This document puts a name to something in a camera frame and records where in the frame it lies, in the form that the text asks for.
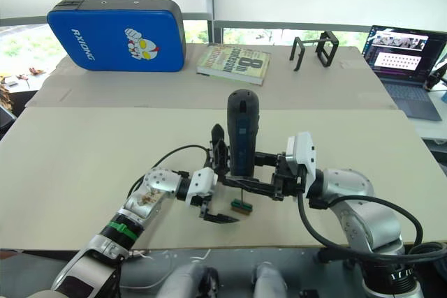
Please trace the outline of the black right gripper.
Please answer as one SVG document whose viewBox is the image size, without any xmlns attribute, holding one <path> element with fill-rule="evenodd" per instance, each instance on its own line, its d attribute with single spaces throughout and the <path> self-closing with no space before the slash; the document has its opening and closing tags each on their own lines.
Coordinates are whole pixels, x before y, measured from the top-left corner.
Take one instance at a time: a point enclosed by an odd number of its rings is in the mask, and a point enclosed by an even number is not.
<svg viewBox="0 0 447 298">
<path fill-rule="evenodd" d="M 285 197 L 297 197 L 305 194 L 307 183 L 307 167 L 305 164 L 297 164 L 295 167 L 291 167 L 286 160 L 285 153 L 277 155 L 256 151 L 254 165 L 275 167 L 272 174 L 272 185 L 257 179 L 243 179 L 241 177 L 224 177 L 223 185 L 241 188 L 249 193 L 263 195 L 276 201 L 283 201 Z"/>
</svg>

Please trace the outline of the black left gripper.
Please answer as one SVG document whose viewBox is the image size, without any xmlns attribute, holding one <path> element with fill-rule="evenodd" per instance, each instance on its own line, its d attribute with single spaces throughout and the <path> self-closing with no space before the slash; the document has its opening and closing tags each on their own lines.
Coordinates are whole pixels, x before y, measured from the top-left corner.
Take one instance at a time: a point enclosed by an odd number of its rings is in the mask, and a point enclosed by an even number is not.
<svg viewBox="0 0 447 298">
<path fill-rule="evenodd" d="M 230 171 L 230 154 L 229 148 L 224 141 L 224 129 L 220 124 L 215 124 L 213 126 L 211 136 L 210 148 L 207 150 L 204 167 L 212 168 L 217 175 L 217 180 L 224 181 L 226 175 Z M 207 203 L 201 206 L 200 217 L 204 221 L 218 224 L 236 223 L 239 221 L 237 218 L 225 214 L 211 214 Z"/>
</svg>

